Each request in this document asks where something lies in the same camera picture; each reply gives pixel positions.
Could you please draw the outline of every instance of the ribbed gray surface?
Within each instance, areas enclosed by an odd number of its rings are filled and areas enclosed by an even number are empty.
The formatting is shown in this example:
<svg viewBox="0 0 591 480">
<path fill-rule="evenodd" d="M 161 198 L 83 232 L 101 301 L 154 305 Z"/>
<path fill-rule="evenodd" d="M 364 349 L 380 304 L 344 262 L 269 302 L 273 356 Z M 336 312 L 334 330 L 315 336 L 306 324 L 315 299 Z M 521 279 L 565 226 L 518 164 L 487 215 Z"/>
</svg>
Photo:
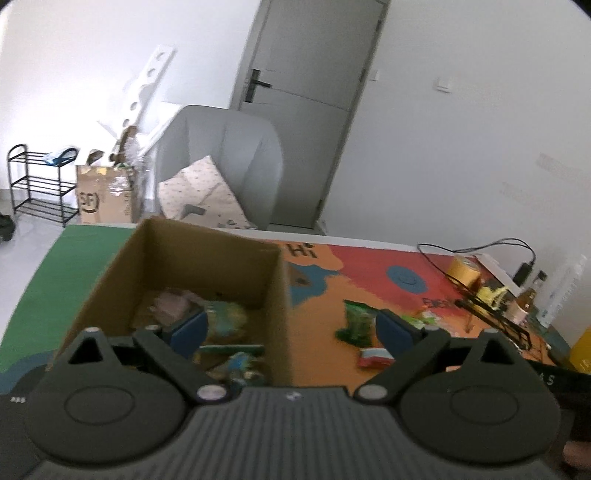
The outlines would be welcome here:
<svg viewBox="0 0 591 480">
<path fill-rule="evenodd" d="M 296 400 L 293 392 L 301 394 Z M 542 462 L 485 471 L 426 453 L 383 407 L 342 388 L 248 388 L 202 407 L 187 429 L 146 460 L 96 472 L 44 463 L 29 480 L 550 480 Z"/>
</svg>

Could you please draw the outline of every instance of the cardboard box with sf logo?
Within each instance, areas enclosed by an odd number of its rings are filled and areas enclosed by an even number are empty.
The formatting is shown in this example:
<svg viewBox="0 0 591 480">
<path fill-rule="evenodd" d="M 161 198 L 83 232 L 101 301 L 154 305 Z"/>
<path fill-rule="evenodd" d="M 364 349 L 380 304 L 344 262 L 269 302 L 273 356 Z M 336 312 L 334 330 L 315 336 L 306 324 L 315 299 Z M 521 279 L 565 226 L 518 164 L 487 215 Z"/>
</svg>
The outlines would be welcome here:
<svg viewBox="0 0 591 480">
<path fill-rule="evenodd" d="M 77 166 L 82 223 L 135 223 L 141 216 L 137 172 L 132 167 Z"/>
</svg>

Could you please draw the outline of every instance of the gray door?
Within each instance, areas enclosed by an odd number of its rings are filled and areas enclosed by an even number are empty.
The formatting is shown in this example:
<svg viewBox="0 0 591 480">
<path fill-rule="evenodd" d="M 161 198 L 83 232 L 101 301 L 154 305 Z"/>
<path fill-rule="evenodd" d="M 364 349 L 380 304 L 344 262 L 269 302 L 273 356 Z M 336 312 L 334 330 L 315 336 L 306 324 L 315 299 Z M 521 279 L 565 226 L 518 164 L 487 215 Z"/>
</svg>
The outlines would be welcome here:
<svg viewBox="0 0 591 480">
<path fill-rule="evenodd" d="M 285 172 L 273 223 L 313 226 L 383 7 L 376 0 L 271 0 L 240 110 L 267 118 L 281 139 Z M 248 99 L 253 70 L 272 87 L 257 86 Z"/>
</svg>

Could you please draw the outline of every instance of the bottle label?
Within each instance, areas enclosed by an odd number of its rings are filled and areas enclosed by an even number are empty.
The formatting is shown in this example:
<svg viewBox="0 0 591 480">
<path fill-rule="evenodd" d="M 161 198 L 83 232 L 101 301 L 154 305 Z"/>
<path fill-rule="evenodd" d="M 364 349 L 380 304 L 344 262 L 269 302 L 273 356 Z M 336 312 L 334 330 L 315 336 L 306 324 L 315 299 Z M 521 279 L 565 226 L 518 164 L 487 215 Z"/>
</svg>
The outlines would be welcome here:
<svg viewBox="0 0 591 480">
<path fill-rule="evenodd" d="M 517 305 L 516 301 L 514 301 L 511 305 L 509 305 L 506 317 L 516 325 L 521 325 L 527 318 L 527 312 Z"/>
</svg>

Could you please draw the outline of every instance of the black door handle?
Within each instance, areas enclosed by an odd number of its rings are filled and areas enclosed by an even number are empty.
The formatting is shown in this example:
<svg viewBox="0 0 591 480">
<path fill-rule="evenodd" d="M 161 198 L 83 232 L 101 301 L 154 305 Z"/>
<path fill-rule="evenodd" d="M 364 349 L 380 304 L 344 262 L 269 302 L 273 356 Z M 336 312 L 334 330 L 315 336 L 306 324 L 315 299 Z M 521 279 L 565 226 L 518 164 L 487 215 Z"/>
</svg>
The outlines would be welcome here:
<svg viewBox="0 0 591 480">
<path fill-rule="evenodd" d="M 261 80 L 259 80 L 259 75 L 261 74 L 260 70 L 256 70 L 256 69 L 252 69 L 252 74 L 251 74 L 251 79 L 250 82 L 248 82 L 248 89 L 246 90 L 246 96 L 244 98 L 244 101 L 246 103 L 252 103 L 252 100 L 254 99 L 255 96 L 255 91 L 256 91 L 256 87 L 264 87 L 264 88 L 272 88 L 273 85 L 271 85 L 270 83 L 267 82 L 263 82 Z"/>
</svg>

